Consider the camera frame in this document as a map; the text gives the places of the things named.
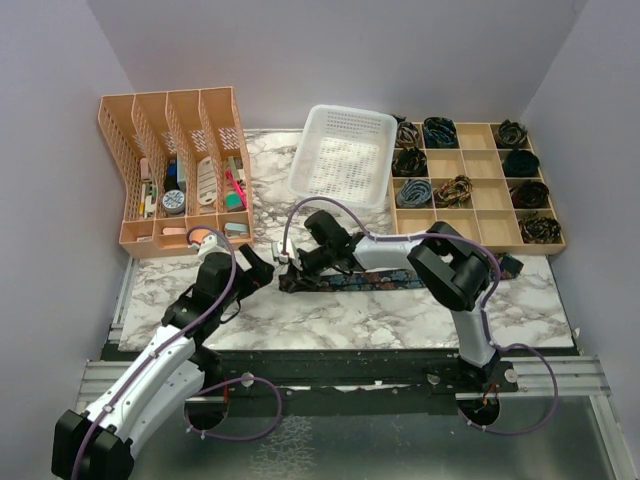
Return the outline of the wooden compartment tray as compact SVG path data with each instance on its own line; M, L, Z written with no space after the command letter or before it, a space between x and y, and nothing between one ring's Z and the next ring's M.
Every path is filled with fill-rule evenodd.
M423 122L412 122L421 133L422 150L427 157L426 177L394 177L391 171L389 197L392 225L396 233L405 234L425 230L438 221L451 225L467 238L471 238L495 253L555 255L566 246L563 229L561 240L555 244L525 244L518 220L537 213L555 218L551 193L545 207L515 209L510 189L527 180L547 183L541 172L541 162L535 177L511 178L503 173L506 155L514 149L501 149L494 139L502 123L454 122L458 147L456 149L427 149L423 136ZM447 180L458 175L469 177L473 184L471 199L458 208L436 208L434 191ZM396 207L395 196L408 179L426 179L432 185L432 198L425 208L401 209Z

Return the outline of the rolled teal dark tie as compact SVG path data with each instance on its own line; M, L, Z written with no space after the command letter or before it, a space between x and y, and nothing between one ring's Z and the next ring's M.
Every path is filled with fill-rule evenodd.
M428 117L423 122L423 136L427 149L456 149L457 130L454 122L446 117Z

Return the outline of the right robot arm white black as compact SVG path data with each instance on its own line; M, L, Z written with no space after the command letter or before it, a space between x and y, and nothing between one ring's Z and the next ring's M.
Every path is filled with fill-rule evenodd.
M287 266L279 278L286 293L320 292L360 285L374 287L371 274L384 269L407 273L450 312L459 341L459 378L481 391L496 376L500 353L489 331L486 303L499 280L499 265L484 247L438 221L407 236L350 234L324 210L311 215L305 228L317 243L311 251L285 239L273 246L275 260Z

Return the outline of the black metal base rail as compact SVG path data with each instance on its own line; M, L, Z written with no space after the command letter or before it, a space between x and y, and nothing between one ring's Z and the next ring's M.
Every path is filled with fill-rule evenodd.
M551 408L562 414L581 404L578 396L564 394L560 378L561 367L572 365L574 350L543 354L538 358L525 349L504 354L493 374L499 402L481 415L523 408L538 421ZM463 385L451 349L209 351L205 359L213 370L206 385L244 373L265 378L280 388L286 415L455 416L464 404L455 394L471 394L473 405L483 394Z

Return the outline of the rolled black gold tie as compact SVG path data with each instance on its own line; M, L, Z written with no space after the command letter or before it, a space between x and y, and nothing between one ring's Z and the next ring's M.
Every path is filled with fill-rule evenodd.
M561 240L562 227L552 217L537 213L525 215L518 220L522 240L525 244L555 244Z

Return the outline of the rolled gold paisley tie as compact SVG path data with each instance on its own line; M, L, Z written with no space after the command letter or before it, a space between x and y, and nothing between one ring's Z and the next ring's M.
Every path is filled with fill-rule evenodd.
M436 208L458 208L471 199L473 184L469 177L458 175L447 180L433 193Z

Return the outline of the rolled blue grey tie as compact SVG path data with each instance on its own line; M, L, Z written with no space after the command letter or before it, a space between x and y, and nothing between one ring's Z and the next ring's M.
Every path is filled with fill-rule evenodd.
M432 185L426 179L408 179L395 196L401 209L425 208L432 198Z

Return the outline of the rolled dark olive tie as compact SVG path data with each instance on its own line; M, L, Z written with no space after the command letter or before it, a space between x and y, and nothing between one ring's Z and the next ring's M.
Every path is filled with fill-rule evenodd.
M416 148L403 148L393 159L391 171L394 177L426 177L428 164L425 153Z

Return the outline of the teal eraser block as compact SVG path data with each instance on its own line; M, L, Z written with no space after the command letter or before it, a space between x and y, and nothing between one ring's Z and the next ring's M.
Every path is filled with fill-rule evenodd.
M228 212L243 211L245 209L244 202L237 193L229 193L225 197L225 207Z

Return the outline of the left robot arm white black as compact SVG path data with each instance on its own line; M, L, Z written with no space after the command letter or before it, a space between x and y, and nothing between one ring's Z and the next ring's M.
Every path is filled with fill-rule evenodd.
M66 411L54 429L52 473L61 479L126 479L144 445L194 394L224 390L221 358L204 341L225 311L274 277L273 265L243 245L249 267L229 253L205 255L196 281L171 304L143 352L81 413Z

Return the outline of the round blue patterned tin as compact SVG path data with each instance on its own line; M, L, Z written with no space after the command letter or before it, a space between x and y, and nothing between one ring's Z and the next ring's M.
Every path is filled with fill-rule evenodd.
M181 215L186 209L186 197L180 189L169 190L162 197L162 207L167 215Z

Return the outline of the white perforated card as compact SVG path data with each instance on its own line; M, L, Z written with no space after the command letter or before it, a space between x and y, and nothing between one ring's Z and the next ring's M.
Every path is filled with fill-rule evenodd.
M197 201L201 206L211 205L217 196L217 177L210 156L197 165Z

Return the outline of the rolled striped brown tie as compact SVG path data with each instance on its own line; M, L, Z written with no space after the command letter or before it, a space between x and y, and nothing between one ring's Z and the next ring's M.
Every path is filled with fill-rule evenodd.
M418 127L403 120L398 123L395 146L397 148L421 148L422 139Z

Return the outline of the navy floral tie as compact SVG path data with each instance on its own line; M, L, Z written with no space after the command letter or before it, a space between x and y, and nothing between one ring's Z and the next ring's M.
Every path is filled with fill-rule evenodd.
M280 291L282 275L278 277ZM404 269L339 273L309 280L313 282L312 292L320 293L412 290L426 287L415 272Z

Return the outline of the rolled dark red tie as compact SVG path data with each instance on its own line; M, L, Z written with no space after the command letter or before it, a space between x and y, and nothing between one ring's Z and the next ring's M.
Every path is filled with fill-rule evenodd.
M515 209L538 209L546 206L549 188L540 181L527 180L510 189Z

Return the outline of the peach file organizer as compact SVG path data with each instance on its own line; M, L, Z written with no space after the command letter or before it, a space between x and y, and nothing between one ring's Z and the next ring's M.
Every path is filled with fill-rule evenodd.
M203 225L224 233L226 222L247 224L248 238L229 238L233 246L253 243L251 161L232 87L106 95L98 123L122 176L126 197L119 243L134 258L188 255L190 228ZM197 201L197 165L213 161L217 196ZM230 169L244 189L248 207L228 212L225 197L236 193ZM167 215L165 192L186 197L181 215Z

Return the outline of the white plastic basket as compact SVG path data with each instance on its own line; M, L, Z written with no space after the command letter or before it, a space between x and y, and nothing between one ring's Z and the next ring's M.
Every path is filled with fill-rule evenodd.
M391 175L397 120L337 105L314 106L305 122L287 188L300 199L328 197L361 212L381 207Z

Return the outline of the aluminium frame rail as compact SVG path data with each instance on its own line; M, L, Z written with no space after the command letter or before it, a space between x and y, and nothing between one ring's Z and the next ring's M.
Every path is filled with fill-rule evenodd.
M353 358L334 358L313 351L309 355L234 355L226 359L228 377L244 376L247 381L262 376L290 390L336 388L357 389L424 387L434 395L456 395L459 399L479 398L489 391L497 395L545 397L609 396L611 387L598 358L593 356L550 356L545 366L531 356L503 359L490 380L467 385L454 369L458 359L450 352L436 357L412 358L397 352L390 358L373 358L357 352Z

